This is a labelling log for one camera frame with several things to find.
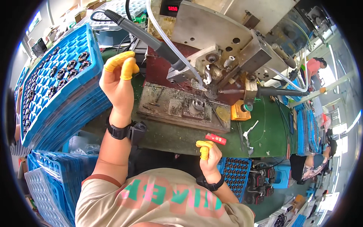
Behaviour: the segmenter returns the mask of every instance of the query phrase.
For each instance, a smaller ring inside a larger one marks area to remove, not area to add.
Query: beige t-shirt
[[[186,172],[153,169],[120,185],[112,177],[95,174],[83,181],[76,207],[76,226],[131,226],[139,222],[188,226],[242,226],[254,224],[250,208],[222,203],[196,184]]]

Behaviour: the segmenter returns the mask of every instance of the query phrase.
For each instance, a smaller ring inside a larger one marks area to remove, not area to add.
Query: red digital number
[[[169,11],[178,11],[178,7],[176,6],[168,6]]]

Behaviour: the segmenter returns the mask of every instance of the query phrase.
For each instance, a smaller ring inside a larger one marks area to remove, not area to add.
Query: wooden board
[[[165,87],[157,102],[157,104],[160,106],[150,104],[150,102],[156,103],[155,100],[157,99],[157,94],[153,91],[152,86],[158,87],[158,85],[146,83],[142,91],[139,107],[137,110],[137,113],[141,117],[174,125],[203,129],[209,132],[212,131],[217,133],[227,133],[230,131],[231,120],[228,119],[227,122],[222,121],[222,126],[217,116],[212,112],[211,106],[208,105],[208,103],[204,110],[204,119],[197,120],[182,117],[185,100],[196,97],[202,98],[200,96],[196,96],[195,94]],[[159,94],[162,88],[159,86],[159,88],[155,88],[155,90]],[[214,104],[213,108],[216,109],[218,106],[225,109],[229,115],[231,114],[230,107]]]

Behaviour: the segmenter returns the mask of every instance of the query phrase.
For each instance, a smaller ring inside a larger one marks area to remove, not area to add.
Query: workbench
[[[112,50],[102,53],[104,62],[115,54],[116,52]],[[141,119],[136,114],[136,111],[143,89],[144,77],[138,74],[132,79],[131,83],[135,96],[134,109],[131,115],[132,119],[133,121],[143,121],[147,125],[147,132],[144,139],[139,143],[139,147],[179,154],[200,155],[199,148],[195,146],[195,142],[197,140],[205,140],[207,131]],[[290,109],[284,105],[281,105],[281,108],[289,121]],[[94,133],[102,138],[106,132],[106,119],[110,115],[111,109],[109,108],[88,122],[82,130]],[[281,117],[278,105],[275,102],[271,102],[268,97],[263,97],[260,101],[256,101],[251,112],[251,119],[241,121],[242,131],[245,132],[250,129],[257,120],[259,121],[258,124],[248,134],[250,146],[254,147],[254,152],[250,156],[247,153],[247,147],[244,149],[244,152],[242,151],[237,121],[231,121],[231,131],[229,133],[215,133],[227,139],[226,145],[218,145],[224,157],[277,157],[286,154],[287,138],[283,127],[284,120]],[[296,147],[297,132],[295,131],[290,142],[291,154],[296,152]]]

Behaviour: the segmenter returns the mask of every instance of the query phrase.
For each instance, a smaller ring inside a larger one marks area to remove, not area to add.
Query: red lighter
[[[222,144],[222,145],[225,145],[225,144],[226,144],[226,142],[227,142],[227,140],[226,140],[225,138],[222,138],[222,137],[217,136],[217,135],[212,134],[212,133],[207,133],[207,134],[205,135],[205,138],[206,138],[206,139],[209,139],[209,140],[211,140],[211,141],[213,141],[213,142],[220,143],[220,144]]]

